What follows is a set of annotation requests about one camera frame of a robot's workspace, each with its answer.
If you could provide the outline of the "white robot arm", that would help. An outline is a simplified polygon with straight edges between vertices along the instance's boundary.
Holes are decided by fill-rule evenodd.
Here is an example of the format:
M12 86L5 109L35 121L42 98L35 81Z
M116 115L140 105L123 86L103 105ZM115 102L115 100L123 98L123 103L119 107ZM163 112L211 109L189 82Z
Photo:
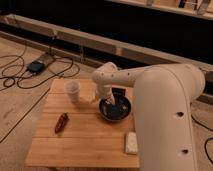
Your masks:
M158 64L119 70L107 62L92 74L96 97L111 87L133 89L133 115L141 171L198 171L192 101L204 91L203 72L193 64Z

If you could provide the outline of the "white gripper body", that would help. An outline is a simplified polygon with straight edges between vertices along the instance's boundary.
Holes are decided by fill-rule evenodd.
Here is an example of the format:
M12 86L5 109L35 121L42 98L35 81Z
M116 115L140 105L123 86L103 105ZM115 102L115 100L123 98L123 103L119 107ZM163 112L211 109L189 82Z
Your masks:
M95 98L97 100L103 99L111 104L115 104L114 95L112 93L112 87L110 85L96 85Z

